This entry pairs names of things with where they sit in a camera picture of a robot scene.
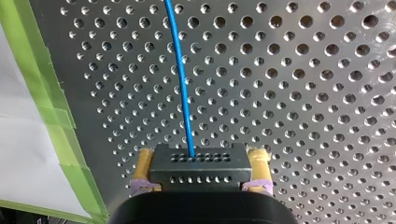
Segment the perforated metal sheet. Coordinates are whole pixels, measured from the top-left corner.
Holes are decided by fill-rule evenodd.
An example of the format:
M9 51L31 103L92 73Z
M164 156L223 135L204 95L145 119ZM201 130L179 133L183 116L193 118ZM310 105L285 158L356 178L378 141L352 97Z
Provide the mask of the perforated metal sheet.
M161 1L31 0L109 210L186 147ZM174 1L195 145L272 151L301 223L396 223L394 1Z

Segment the perforated panel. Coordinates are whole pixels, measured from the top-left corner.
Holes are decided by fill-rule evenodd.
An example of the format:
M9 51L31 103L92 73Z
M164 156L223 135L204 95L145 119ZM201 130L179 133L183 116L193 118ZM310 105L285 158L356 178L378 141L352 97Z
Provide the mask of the perforated panel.
M161 1L31 0L110 211L186 147ZM263 146L300 223L396 223L395 1L174 1L195 145Z

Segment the black object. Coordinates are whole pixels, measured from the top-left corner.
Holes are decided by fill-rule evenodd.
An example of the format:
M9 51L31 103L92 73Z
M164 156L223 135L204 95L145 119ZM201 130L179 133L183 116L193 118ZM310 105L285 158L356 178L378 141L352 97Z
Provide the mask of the black object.
M187 149L156 146L149 168L149 180L163 191L238 191L250 181L251 166L242 143L230 148L196 148L188 158Z
M151 192L123 203L109 224L297 224L276 199L253 192Z

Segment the hole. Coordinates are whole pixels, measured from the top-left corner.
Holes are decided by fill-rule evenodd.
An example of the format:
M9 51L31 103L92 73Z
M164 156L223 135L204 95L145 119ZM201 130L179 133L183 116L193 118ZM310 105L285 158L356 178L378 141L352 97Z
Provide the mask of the hole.
M360 71L353 71L349 74L349 81L351 82L356 82L361 80L361 78L363 77L363 74Z
M262 41L262 40L264 40L265 37L266 37L266 34L263 31L257 32L256 36L255 36L257 41Z
M321 78L323 81L330 80L330 79L332 79L332 77L333 77L332 70L326 69L326 70L323 70L323 71L320 73L320 78Z
M388 48L387 55L390 58L396 57L396 45L393 45L390 48Z
M100 19L100 18L96 18L95 19L95 26L99 29L103 29L105 27L105 21Z
M298 9L298 5L297 5L297 3L295 3L295 2L290 2L290 3L288 3L288 5L286 6L286 10L287 10L289 13L295 12L295 11L297 11L297 9Z
M82 19L74 19L74 25L78 29L82 29L84 27L84 21Z
M393 79L393 74L390 72L387 72L386 74L380 76L378 78L378 81L382 82L382 83L387 83L387 82L391 81L392 79Z
M327 12L330 9L330 3L328 2L321 2L318 6L318 11L320 13Z
M320 92L317 95L317 101L323 103L329 100L329 95L326 92Z
M250 68L244 67L244 68L241 69L240 74L241 74L241 77L251 77L252 73L251 73Z
M282 18L280 16L273 16L270 19L269 25L273 29L279 28L282 25Z
M266 91L264 94L265 99L267 100L272 100L276 97L276 94L274 91Z
M280 46L278 44L271 44L271 45L268 46L268 53L271 54L271 55L278 54L279 50L280 50Z
M385 10L387 12L392 12L396 9L396 2L395 1L389 1L387 5L385 6Z
M351 31L344 35L344 40L346 42L352 42L355 39L356 39L356 34Z
M243 44L241 46L241 52L243 54L249 54L253 51L253 47L250 44Z
M305 77L305 71L303 69L298 68L293 71L292 76L294 79L302 79Z
M275 68L269 68L266 72L265 75L268 78L275 78L277 77L277 70Z
M216 29L221 29L225 26L225 19L222 17L216 17L213 20L213 26L215 26Z
M294 92L292 92L291 94L290 94L290 99L292 100L292 101L299 101L299 100L301 100L301 94L298 92L298 91L294 91Z
M335 45L335 44L330 44L330 45L328 45L328 46L326 47L326 49L325 49L325 53L326 53L326 55L329 56L329 57L331 57L331 56L337 54L338 51L339 51L339 48L338 48L338 46Z
M129 52L129 51L131 51L134 47L133 47L132 44L129 43L129 42L123 42L123 43L122 43L122 48L123 48L125 51Z
M163 27L164 27L165 29L169 29L169 18L165 17L165 18L163 19Z
M294 37L295 37L295 34L294 34L294 32L291 32L291 31L288 31L288 32L286 32L286 33L283 35L283 38L284 38L286 41L291 41L292 39L294 39Z
M253 18L245 16L241 20L241 26L244 29L250 28L253 25Z
M358 57L366 56L369 52L370 48L367 45L359 45L355 50L355 54Z
M351 10L352 12L358 12L360 10L362 10L364 7L364 3L361 1L356 1L354 3L352 3L352 5L350 6L349 10Z
M108 50L111 50L111 44L110 43L108 43L108 42L103 42L102 43L102 49L103 50L106 50L106 51L108 51Z
M296 53L300 56L307 54L308 51L309 51L309 47L306 44L300 44L296 48Z
M215 52L216 52L217 54L223 54L223 53L225 53L225 51L227 51L227 47L225 46L225 44L218 43L218 44L215 46Z
M331 20L330 20L330 26L333 29L337 29L340 28L341 26L343 26L345 24L345 20L344 17L338 15L338 16L334 16Z
M378 18L375 15L370 15L364 18L361 25L364 29L371 29L378 24Z
M356 101L356 96L354 94L347 94L344 96L343 101L346 105L353 104Z
M266 11L267 10L267 5L265 4L265 3L259 3L259 4L257 4L257 6L256 6L256 11L258 12L258 13L263 13L264 11Z
M301 28L307 29L307 28L311 27L313 23L314 23L314 20L312 19L312 17L303 16L300 18L299 25Z
M202 14L206 14L210 12L210 6L208 4L201 5L201 12Z
M385 98L382 95L376 95L372 98L371 104L372 105L382 105L385 102Z
M231 3L230 5L228 5L228 12L235 13L236 10L238 10L237 4Z
M188 20L188 25L190 29L196 29L199 26L199 20L196 17L190 17Z
M139 20L139 25L140 27L142 27L143 29L148 29L151 25L151 22L149 21L149 19L147 19L146 17L142 17Z
M128 26L126 20L122 17L117 18L117 26L121 29L125 29Z
M198 43L191 44L191 52L192 53L199 53L199 52L201 52L201 50L202 50L202 47L200 44L198 44Z

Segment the small hole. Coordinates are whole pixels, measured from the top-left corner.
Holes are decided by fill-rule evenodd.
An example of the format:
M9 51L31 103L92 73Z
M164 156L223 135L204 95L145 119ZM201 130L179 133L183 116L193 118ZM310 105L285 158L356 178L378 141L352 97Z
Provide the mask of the small hole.
M367 45L359 45L355 50L355 53L358 57L366 56L369 52L370 47L368 47Z
M375 15L370 15L364 18L361 25L364 29L371 29L378 24L378 18Z
M282 25L282 18L279 16L274 16L270 19L269 25L271 28L276 29Z
M271 55L278 54L279 50L280 50L280 46L278 44L271 44L268 46L268 53Z
M361 11L364 7L364 3L361 1L356 1L354 3L352 3L352 5L350 6L349 10L353 11L353 12L358 12Z
M297 11L297 9L298 9L298 5L297 5L297 3L295 3L295 2L290 2L290 3L288 3L288 5L286 6L286 10L287 10L289 13L295 12L295 11Z
M330 20L330 26L333 29L337 29L340 28L341 26L343 26L345 24L345 20L344 17L342 16L334 16L331 20Z
M243 44L241 46L241 52L243 54L249 54L253 51L253 47L250 44Z
M327 12L329 9L330 9L330 3L328 3L328 2L322 2L318 6L318 11L320 13Z
M286 33L283 35L283 38L284 38L286 41L291 41L292 39L294 39L294 37L295 37L295 34L294 34L293 32L291 32L291 31L288 31L288 32L286 32Z
M132 6L126 6L126 7L125 7L125 12L126 12L126 14L128 14L128 15L134 14L134 7L132 7Z
M344 40L346 42L352 42L353 40L356 39L356 34L353 32L348 32L344 35Z
M267 5L265 5L265 3L259 3L259 4L257 4L257 6L256 6L256 11L258 12L258 13L263 13L264 11L266 11L267 10Z
M235 13L236 10L238 10L237 4L231 3L230 5L228 5L228 12Z
M301 28L307 29L307 28L311 27L313 23L314 23L314 20L312 19L312 17L303 16L300 18L299 25Z
M196 29L199 26L199 20L196 17L190 17L188 20L188 25L191 29Z
M218 43L218 44L215 46L215 52L216 52L217 54L223 54L223 53L225 53L225 51L227 51L227 47L225 46L225 44Z
M314 34L314 37L313 37L313 38L314 38L315 41L319 42L319 41L323 40L325 36L326 36L326 35L325 35L324 33L322 33L321 31L319 31L319 32L316 32L316 33Z
M387 55L390 58L396 57L396 45L393 45L390 48L388 48Z
M325 53L326 53L326 55L329 56L329 57L331 57L331 56L337 54L338 51L339 51L339 48L338 48L338 46L335 45L335 44L330 44L330 45L328 45L328 46L326 47L326 49L325 49Z
M128 23L124 18L119 17L117 19L117 26L121 29L125 29L128 26Z
M300 56L307 54L308 51L309 51L309 47L306 44L300 44L296 48L296 53Z
M382 43L389 38L389 33L388 32L381 32L375 37L375 41L378 43Z
M140 25L140 27L142 27L144 29L148 29L151 25L151 22L146 17L142 17L139 20L139 25Z
M396 2L395 1L389 1L387 5L385 6L385 10L387 12L392 12L396 9Z
M206 14L210 12L210 6L208 4L201 5L201 12L202 14Z
M241 26L244 29L250 28L253 25L253 18L245 16L241 20Z

